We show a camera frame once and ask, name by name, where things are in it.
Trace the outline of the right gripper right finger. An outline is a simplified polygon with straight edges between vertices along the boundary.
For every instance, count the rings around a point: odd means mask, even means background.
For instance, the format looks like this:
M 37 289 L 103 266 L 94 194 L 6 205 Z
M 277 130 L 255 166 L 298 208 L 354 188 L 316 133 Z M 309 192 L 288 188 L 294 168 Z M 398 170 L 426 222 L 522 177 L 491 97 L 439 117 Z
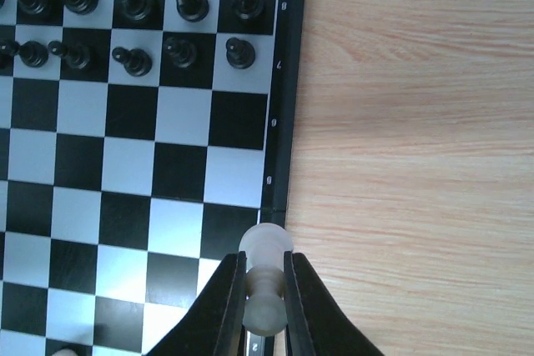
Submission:
M 288 355 L 381 355 L 347 318 L 302 253 L 284 252 Z

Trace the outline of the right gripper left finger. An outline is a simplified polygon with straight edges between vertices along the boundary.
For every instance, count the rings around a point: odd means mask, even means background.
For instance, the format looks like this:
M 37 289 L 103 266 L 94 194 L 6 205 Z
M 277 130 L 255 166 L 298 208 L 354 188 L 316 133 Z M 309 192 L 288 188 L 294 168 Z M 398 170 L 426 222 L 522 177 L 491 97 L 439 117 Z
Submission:
M 226 255 L 189 311 L 149 354 L 244 355 L 245 274 L 245 253 Z

